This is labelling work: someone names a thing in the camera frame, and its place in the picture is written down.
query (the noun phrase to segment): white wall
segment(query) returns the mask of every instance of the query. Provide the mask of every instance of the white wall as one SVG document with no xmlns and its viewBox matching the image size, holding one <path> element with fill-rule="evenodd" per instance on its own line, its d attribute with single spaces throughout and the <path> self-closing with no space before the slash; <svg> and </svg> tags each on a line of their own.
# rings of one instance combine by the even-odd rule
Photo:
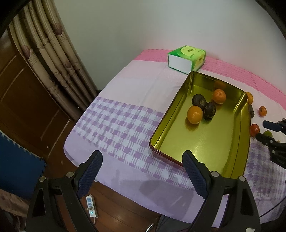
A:
<svg viewBox="0 0 286 232">
<path fill-rule="evenodd" d="M 286 93 L 286 40 L 254 0 L 54 0 L 99 89 L 144 49 L 203 48 Z"/>
</svg>

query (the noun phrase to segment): avocado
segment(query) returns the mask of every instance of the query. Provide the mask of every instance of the avocado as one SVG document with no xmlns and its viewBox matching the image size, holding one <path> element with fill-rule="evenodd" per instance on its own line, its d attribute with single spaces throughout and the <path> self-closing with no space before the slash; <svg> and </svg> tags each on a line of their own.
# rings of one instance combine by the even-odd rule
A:
<svg viewBox="0 0 286 232">
<path fill-rule="evenodd" d="M 206 120 L 211 120 L 213 118 L 213 116 L 215 115 L 217 108 L 215 106 L 214 103 L 209 102 L 206 104 L 205 108 L 204 108 L 204 118 Z"/>
<path fill-rule="evenodd" d="M 253 117 L 254 117 L 253 107 L 252 107 L 252 105 L 250 105 L 250 104 L 248 104 L 248 106 L 249 106 L 250 118 L 253 118 Z"/>
<path fill-rule="evenodd" d="M 204 111 L 204 108 L 206 106 L 206 99 L 204 98 L 203 95 L 196 94 L 192 98 L 192 103 L 193 103 L 193 105 L 200 107 Z"/>
</svg>

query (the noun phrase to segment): tissue box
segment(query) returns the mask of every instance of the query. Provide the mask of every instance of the tissue box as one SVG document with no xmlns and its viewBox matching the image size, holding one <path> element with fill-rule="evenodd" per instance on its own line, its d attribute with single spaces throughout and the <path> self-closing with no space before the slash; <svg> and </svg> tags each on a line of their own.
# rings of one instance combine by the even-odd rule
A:
<svg viewBox="0 0 286 232">
<path fill-rule="evenodd" d="M 185 74 L 199 70 L 205 59 L 205 50 L 191 46 L 183 46 L 168 53 L 169 67 Z"/>
</svg>

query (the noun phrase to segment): orange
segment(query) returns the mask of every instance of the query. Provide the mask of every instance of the orange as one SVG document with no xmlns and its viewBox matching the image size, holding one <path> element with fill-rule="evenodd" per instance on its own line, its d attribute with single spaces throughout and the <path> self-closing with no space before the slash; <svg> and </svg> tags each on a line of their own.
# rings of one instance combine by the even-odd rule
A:
<svg viewBox="0 0 286 232">
<path fill-rule="evenodd" d="M 214 100 L 215 103 L 217 104 L 222 104 L 226 100 L 226 95 L 225 92 L 221 89 L 216 89 L 213 94 L 212 94 L 212 99 Z"/>
<path fill-rule="evenodd" d="M 258 113 L 259 113 L 260 117 L 265 117 L 267 114 L 267 110 L 266 110 L 265 106 L 259 107 Z"/>
<path fill-rule="evenodd" d="M 253 103 L 253 96 L 250 92 L 245 92 L 247 94 L 248 97 L 248 103 L 252 104 Z"/>
<path fill-rule="evenodd" d="M 202 120 L 202 109 L 196 105 L 189 108 L 187 118 L 190 123 L 198 124 Z"/>
</svg>

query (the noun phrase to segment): red fruit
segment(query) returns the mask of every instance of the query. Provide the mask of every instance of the red fruit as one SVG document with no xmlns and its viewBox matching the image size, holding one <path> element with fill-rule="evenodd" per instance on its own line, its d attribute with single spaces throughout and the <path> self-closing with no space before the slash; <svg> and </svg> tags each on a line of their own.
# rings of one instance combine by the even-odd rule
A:
<svg viewBox="0 0 286 232">
<path fill-rule="evenodd" d="M 259 126 L 257 124 L 252 124 L 250 126 L 250 135 L 255 137 L 260 132 Z"/>
</svg>

